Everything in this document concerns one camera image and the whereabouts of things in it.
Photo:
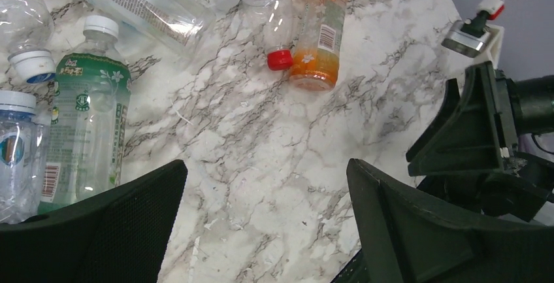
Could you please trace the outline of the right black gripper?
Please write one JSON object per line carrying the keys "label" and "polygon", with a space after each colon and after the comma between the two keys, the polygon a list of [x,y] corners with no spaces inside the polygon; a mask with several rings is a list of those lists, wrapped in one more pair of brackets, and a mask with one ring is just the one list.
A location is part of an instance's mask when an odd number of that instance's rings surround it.
{"label": "right black gripper", "polygon": [[406,153],[410,176],[468,210],[531,221],[553,201],[553,163],[521,137],[553,132],[553,77],[514,81],[492,65],[471,65],[459,88],[446,81],[438,114]]}

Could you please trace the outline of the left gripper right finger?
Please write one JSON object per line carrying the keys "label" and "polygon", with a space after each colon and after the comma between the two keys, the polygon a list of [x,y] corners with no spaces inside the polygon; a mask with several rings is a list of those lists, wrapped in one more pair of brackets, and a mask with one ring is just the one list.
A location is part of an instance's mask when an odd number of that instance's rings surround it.
{"label": "left gripper right finger", "polygon": [[361,159],[346,169],[361,250],[335,282],[552,282],[553,228],[465,210]]}

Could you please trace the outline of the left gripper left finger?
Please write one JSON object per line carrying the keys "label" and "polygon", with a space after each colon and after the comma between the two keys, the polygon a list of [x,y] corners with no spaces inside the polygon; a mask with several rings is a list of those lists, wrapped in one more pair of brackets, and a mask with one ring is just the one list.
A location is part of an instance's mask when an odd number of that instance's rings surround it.
{"label": "left gripper left finger", "polygon": [[2,282],[156,282],[187,178],[174,160],[19,224],[1,225]]}

